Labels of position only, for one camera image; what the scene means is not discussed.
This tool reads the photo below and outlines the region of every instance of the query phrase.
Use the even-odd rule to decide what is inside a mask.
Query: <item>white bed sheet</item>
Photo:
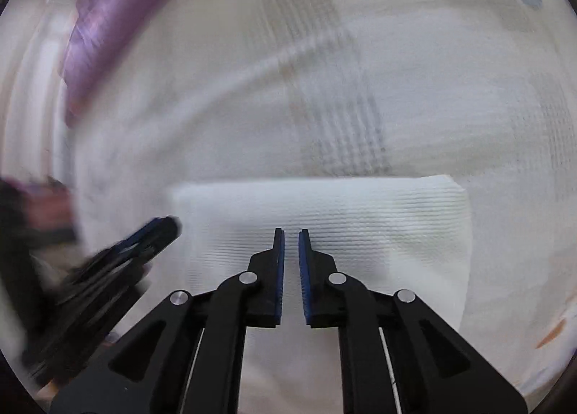
[[[74,133],[87,251],[181,182],[451,175],[460,332],[528,396],[577,345],[576,30],[566,0],[171,0]]]

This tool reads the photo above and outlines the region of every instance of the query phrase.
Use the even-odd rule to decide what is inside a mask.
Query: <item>white fabric surface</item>
[[[576,76],[566,0],[171,0],[74,134],[87,249],[173,213],[182,182],[451,175],[460,333],[528,395],[577,342],[541,344],[577,304]]]
[[[449,177],[184,184],[171,198],[183,233],[162,262],[179,263],[182,287],[192,293],[213,290],[246,270],[254,253],[272,246],[275,227],[285,230],[282,321],[275,331],[247,333],[241,412],[342,411],[336,330],[305,326],[302,228],[309,228],[315,250],[334,256],[340,271],[380,292],[413,289],[459,327],[471,218],[466,192]],[[162,299],[163,287],[153,282],[148,293]]]

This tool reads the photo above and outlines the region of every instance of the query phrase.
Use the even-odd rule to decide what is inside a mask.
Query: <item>purple fabric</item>
[[[137,30],[164,1],[77,1],[79,18],[62,65],[69,126],[84,111],[97,84],[116,64]]]

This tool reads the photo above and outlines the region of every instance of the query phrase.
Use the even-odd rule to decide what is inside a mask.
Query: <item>white towel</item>
[[[192,293],[245,270],[252,254],[272,246],[275,227],[285,230],[282,323],[274,331],[247,333],[243,412],[342,410],[336,331],[305,326],[297,251],[302,228],[342,272],[380,292],[413,289],[459,327],[471,219],[466,192],[448,176],[188,183],[172,200],[183,234],[170,247],[170,259]],[[148,292],[154,289],[153,283]]]

